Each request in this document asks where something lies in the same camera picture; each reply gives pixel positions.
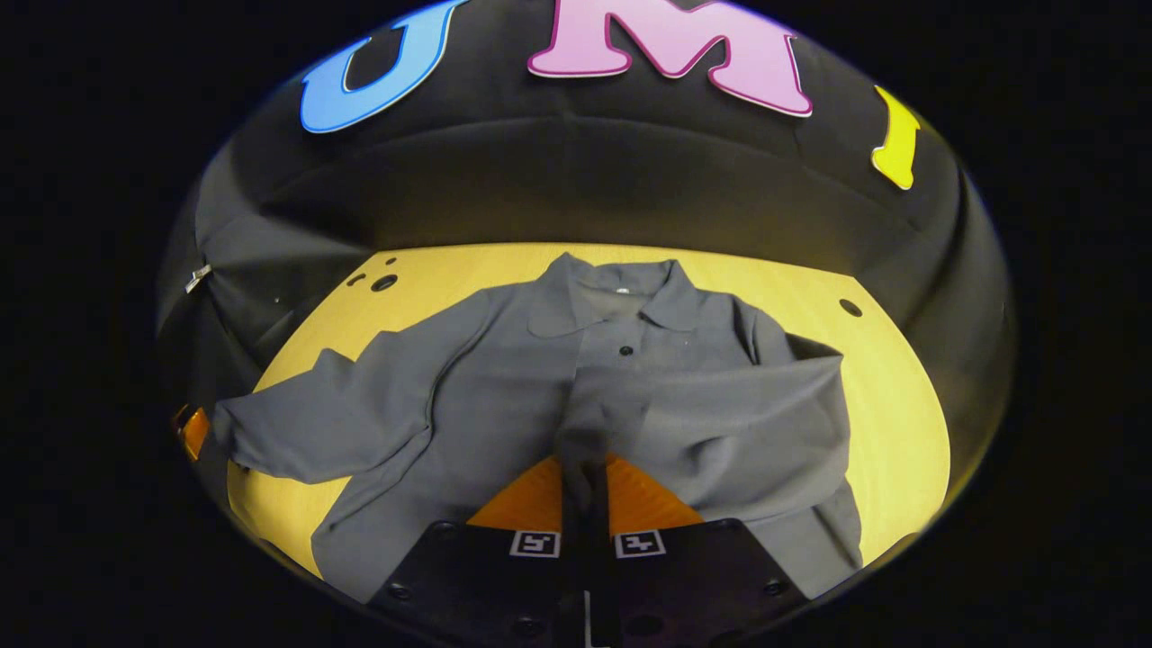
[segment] letter m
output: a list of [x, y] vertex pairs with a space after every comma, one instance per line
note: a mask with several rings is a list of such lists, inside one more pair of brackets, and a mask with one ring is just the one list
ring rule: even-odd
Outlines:
[[552, 45], [529, 59], [528, 69], [551, 77], [626, 71], [632, 60], [612, 46], [612, 20], [669, 78], [688, 74], [723, 39], [728, 58], [708, 70], [717, 88], [785, 114], [812, 114], [812, 101], [799, 88], [791, 31], [722, 1], [685, 12], [669, 0], [556, 0]]

